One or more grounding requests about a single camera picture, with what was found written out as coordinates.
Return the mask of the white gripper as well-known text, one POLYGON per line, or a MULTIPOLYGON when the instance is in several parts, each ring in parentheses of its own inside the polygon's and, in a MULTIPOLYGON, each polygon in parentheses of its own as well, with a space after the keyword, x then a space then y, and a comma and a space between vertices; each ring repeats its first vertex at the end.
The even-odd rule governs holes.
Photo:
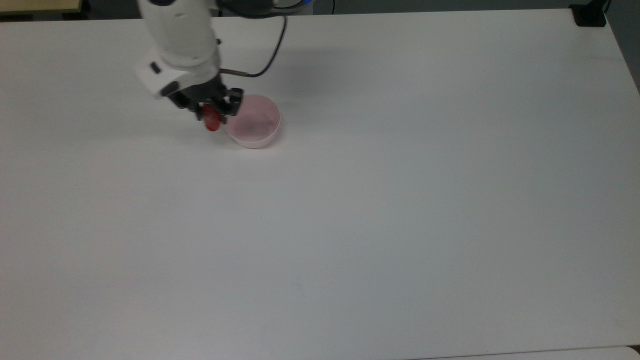
POLYGON ((167 97, 178 109, 192 112, 199 121, 221 116, 226 125, 237 116, 242 106, 244 90, 217 87, 206 83, 220 73, 221 58, 218 51, 194 66, 180 67, 167 63, 155 48, 135 64, 135 75, 143 88, 156 99, 167 97))

